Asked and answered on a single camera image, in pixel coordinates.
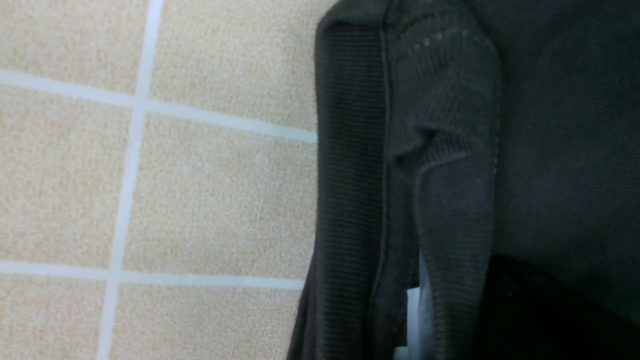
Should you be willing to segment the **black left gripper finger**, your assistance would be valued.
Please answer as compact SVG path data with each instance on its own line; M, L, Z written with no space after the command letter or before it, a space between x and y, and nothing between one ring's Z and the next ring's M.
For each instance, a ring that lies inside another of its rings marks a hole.
M637 360L639 327L544 271L491 260L475 360Z

